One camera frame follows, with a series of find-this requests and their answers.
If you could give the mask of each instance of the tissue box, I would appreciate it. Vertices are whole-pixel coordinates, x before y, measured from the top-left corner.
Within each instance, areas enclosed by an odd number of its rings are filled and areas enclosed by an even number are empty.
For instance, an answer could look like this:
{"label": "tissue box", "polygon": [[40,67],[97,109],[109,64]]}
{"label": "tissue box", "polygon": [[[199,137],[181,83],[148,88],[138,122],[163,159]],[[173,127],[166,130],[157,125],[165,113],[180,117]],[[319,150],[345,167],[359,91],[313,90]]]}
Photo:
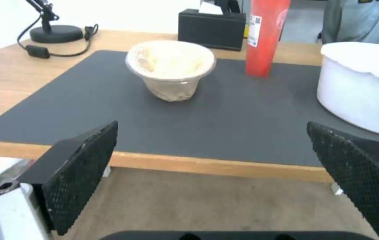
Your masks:
{"label": "tissue box", "polygon": [[245,25],[244,13],[213,15],[186,9],[179,13],[177,39],[210,48],[241,51]]}

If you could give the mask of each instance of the person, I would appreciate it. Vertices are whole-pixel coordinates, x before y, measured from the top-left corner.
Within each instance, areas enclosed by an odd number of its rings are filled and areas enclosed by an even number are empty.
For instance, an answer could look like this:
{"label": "person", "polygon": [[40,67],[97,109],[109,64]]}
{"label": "person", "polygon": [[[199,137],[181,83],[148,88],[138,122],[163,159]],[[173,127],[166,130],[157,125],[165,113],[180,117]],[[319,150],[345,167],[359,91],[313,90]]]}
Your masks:
{"label": "person", "polygon": [[322,42],[342,41],[379,44],[379,0],[328,0]]}

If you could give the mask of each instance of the gray floor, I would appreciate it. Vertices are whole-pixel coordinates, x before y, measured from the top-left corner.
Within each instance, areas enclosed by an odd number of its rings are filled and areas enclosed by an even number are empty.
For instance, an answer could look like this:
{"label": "gray floor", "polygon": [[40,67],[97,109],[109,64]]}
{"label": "gray floor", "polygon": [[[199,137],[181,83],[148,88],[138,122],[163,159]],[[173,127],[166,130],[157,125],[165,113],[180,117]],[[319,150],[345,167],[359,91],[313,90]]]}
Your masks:
{"label": "gray floor", "polygon": [[123,230],[331,230],[377,239],[330,184],[115,168],[61,240]]}
{"label": "gray floor", "polygon": [[281,41],[316,43],[322,30],[325,5],[326,1],[292,0]]}

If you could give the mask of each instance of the table edge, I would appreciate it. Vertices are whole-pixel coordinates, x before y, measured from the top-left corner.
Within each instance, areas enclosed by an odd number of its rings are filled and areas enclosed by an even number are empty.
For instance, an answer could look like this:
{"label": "table edge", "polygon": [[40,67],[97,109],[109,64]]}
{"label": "table edge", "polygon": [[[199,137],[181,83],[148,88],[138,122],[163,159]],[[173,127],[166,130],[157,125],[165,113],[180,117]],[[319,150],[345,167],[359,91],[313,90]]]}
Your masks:
{"label": "table edge", "polygon": [[[0,157],[38,159],[50,146],[0,141]],[[323,167],[229,161],[208,158],[180,157],[145,153],[117,152],[110,166],[221,176],[293,179],[299,181],[333,182]]]}

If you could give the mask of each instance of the white bucket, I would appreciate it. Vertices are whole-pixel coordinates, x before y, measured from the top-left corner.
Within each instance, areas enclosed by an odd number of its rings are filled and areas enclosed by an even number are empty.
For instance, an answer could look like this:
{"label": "white bucket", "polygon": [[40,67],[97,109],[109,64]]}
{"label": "white bucket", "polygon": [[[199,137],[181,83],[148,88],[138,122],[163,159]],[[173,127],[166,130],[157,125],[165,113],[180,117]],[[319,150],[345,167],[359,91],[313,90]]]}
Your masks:
{"label": "white bucket", "polygon": [[379,133],[379,45],[332,43],[321,53],[319,102],[343,120]]}

